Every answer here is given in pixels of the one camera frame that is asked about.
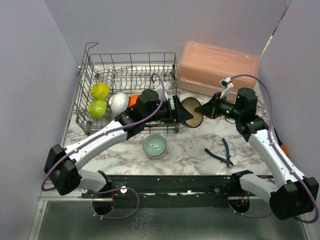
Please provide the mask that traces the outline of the dark brown bowl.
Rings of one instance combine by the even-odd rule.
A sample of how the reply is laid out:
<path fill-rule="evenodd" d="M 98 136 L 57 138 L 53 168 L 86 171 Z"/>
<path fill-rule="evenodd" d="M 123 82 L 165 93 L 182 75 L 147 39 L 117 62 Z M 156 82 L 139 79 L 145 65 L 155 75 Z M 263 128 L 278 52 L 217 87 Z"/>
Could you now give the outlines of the dark brown bowl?
<path fill-rule="evenodd" d="M 187 97 L 181 102 L 182 106 L 193 115 L 192 119 L 184 121 L 182 124 L 189 128 L 198 128 L 204 119 L 204 116 L 195 111 L 196 108 L 201 106 L 201 103 L 194 97 Z"/>

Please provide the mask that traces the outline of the white round bowl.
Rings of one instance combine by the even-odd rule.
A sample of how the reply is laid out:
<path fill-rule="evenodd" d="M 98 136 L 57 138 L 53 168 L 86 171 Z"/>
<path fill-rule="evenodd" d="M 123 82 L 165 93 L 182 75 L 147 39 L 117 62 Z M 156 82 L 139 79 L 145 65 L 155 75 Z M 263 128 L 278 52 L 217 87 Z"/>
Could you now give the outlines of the white round bowl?
<path fill-rule="evenodd" d="M 130 96 L 127 107 L 128 107 L 128 108 L 133 107 L 133 106 L 136 104 L 137 99 L 138 99 L 139 96 L 140 96 L 139 94 L 135 94 L 135 95 Z"/>

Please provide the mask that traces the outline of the grey bowl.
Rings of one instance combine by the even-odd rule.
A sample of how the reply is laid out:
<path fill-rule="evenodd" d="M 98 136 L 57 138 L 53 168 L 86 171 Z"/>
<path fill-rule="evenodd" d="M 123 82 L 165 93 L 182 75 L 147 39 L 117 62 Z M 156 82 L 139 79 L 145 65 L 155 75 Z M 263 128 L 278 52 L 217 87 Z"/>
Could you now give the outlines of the grey bowl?
<path fill-rule="evenodd" d="M 125 111 L 128 107 L 130 97 L 125 93 L 116 93 L 111 96 L 109 99 L 109 106 L 111 109 L 111 113 L 114 116 L 117 116 L 118 114 Z"/>

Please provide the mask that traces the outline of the yellow-green bowl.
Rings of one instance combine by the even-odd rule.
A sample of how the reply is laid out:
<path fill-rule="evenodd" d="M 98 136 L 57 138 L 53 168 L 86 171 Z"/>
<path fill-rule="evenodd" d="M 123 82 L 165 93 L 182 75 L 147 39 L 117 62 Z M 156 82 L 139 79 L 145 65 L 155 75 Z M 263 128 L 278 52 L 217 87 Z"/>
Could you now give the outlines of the yellow-green bowl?
<path fill-rule="evenodd" d="M 98 82 L 92 86 L 90 93 L 94 100 L 104 101 L 109 94 L 109 90 L 110 87 L 107 84 Z"/>

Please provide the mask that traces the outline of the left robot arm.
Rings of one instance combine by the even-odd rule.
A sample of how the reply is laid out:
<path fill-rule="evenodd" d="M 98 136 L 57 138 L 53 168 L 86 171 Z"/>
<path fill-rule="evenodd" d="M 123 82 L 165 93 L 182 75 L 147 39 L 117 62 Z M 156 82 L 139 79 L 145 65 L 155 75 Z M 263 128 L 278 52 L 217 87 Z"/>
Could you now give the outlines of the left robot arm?
<path fill-rule="evenodd" d="M 159 99 L 156 91 L 145 89 L 132 107 L 118 114 L 95 134 L 67 147 L 52 146 L 44 166 L 45 179 L 51 181 L 52 188 L 61 196 L 83 188 L 94 191 L 101 198 L 106 197 L 111 190 L 107 175 L 101 170 L 83 170 L 91 159 L 139 134 L 147 123 L 183 123 L 193 117 L 177 95 L 173 95 L 172 100 Z"/>

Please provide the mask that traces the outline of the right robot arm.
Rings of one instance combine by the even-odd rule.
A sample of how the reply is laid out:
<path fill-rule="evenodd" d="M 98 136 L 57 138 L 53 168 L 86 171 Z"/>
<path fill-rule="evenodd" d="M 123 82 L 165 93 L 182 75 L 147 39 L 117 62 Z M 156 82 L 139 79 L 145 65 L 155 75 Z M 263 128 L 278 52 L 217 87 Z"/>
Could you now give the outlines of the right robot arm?
<path fill-rule="evenodd" d="M 274 183 L 268 182 L 249 170 L 231 176 L 229 189 L 240 196 L 250 192 L 269 204 L 272 213 L 286 220 L 315 211 L 319 183 L 314 177 L 306 177 L 282 151 L 270 126 L 256 114 L 258 98 L 251 88 L 241 88 L 235 103 L 229 103 L 217 92 L 211 100 L 195 111 L 207 118 L 224 116 L 235 121 L 237 131 L 259 154 L 270 170 Z"/>

